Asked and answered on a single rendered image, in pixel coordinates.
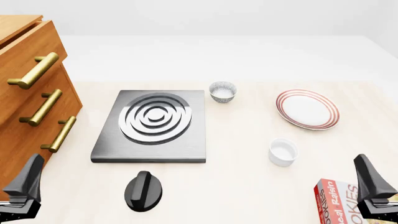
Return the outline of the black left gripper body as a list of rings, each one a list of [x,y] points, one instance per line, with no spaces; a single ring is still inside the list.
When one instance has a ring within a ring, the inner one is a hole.
[[[41,204],[34,199],[28,199],[25,203],[0,201],[0,221],[33,219],[40,207]]]

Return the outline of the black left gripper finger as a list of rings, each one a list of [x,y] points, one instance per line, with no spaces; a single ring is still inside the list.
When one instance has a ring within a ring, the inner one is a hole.
[[[33,154],[26,162],[19,174],[3,188],[8,194],[9,202],[26,202],[35,200],[41,202],[40,178],[44,158],[40,154]]]

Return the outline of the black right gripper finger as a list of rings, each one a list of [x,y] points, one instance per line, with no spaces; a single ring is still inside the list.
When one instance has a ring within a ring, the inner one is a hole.
[[[365,154],[354,158],[358,180],[358,202],[371,199],[388,199],[398,191],[384,180]]]

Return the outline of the white ramekin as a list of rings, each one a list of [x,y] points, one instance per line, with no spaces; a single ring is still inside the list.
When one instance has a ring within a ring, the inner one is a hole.
[[[298,158],[296,145],[286,138],[277,138],[269,146],[269,160],[279,167],[291,166]]]

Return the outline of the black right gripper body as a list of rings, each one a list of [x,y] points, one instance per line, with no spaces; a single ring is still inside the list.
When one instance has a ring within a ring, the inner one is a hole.
[[[390,198],[363,200],[358,203],[358,208],[368,223],[398,223],[398,194]]]

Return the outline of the red printed cookies box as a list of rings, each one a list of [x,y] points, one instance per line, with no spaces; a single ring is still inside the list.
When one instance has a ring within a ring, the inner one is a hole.
[[[398,224],[363,218],[357,206],[356,184],[320,179],[314,193],[321,224]]]

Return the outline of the wooden cabinet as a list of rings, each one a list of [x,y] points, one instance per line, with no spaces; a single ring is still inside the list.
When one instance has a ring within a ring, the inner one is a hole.
[[[41,15],[0,15],[0,50],[32,30],[39,22],[45,22]],[[63,61],[57,65],[59,66],[65,68]]]

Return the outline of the small patterned bowl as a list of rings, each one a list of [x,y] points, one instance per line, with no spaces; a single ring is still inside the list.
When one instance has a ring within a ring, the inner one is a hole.
[[[237,91],[236,86],[231,82],[214,82],[209,86],[210,96],[219,103],[230,102]]]

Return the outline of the white plate with red rings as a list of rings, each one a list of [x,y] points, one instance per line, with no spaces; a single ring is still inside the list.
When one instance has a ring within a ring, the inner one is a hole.
[[[286,121],[308,130],[328,130],[340,120],[340,112],[334,102],[305,89],[283,91],[277,96],[275,106]]]

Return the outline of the flat black stove plate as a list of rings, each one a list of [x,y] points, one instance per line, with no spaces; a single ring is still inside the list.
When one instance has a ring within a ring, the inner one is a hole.
[[[91,161],[206,162],[205,92],[120,91],[93,147]]]

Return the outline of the round black stove knob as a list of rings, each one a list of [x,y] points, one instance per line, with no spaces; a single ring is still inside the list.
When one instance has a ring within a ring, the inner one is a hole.
[[[162,184],[149,171],[140,171],[126,186],[124,199],[135,212],[147,212],[156,207],[162,198]]]

